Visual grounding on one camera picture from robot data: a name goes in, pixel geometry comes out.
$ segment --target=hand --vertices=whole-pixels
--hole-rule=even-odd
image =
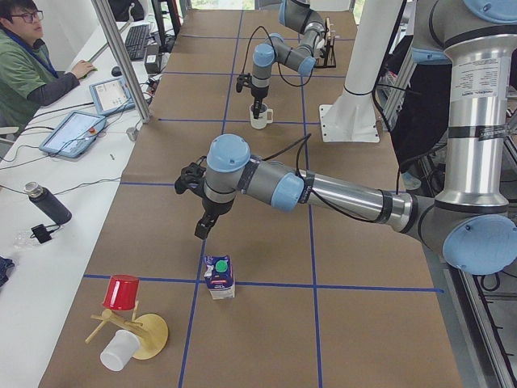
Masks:
[[[96,68],[90,63],[86,61],[79,61],[70,71],[77,79],[84,78],[91,71],[96,70]]]

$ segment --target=metal pole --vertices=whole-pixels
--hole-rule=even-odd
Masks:
[[[111,8],[107,0],[91,0],[94,5],[95,13],[99,18],[107,43],[110,46],[113,57],[122,71],[122,75],[128,85],[129,93],[137,107],[142,123],[149,122],[150,113],[149,107],[145,102],[140,85],[138,83],[137,75],[132,67],[128,52],[125,49],[124,42],[120,36],[119,30],[116,26],[115,18],[111,12]]]

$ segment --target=wooden stand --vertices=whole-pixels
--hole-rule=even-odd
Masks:
[[[135,309],[132,312],[131,321],[122,318],[113,310],[105,309],[101,315],[91,315],[92,319],[102,321],[85,339],[87,344],[99,333],[103,326],[111,322],[116,326],[131,331],[138,336],[140,340],[140,348],[133,354],[133,358],[137,360],[148,360],[156,356],[164,347],[169,338],[169,328],[165,320],[157,314],[144,314],[137,316],[138,301],[135,303]]]

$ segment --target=monitor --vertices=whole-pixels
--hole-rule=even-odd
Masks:
[[[109,116],[135,106],[122,77],[90,85],[90,93],[99,115]]]

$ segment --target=white mug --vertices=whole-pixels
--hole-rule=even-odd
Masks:
[[[266,125],[273,122],[273,110],[268,108],[265,103],[260,107],[258,119],[253,117],[253,104],[250,105],[250,123],[255,129],[264,129]]]
[[[100,361],[106,368],[113,372],[119,372],[139,348],[140,340],[137,335],[131,331],[118,330],[103,352],[100,353]]]

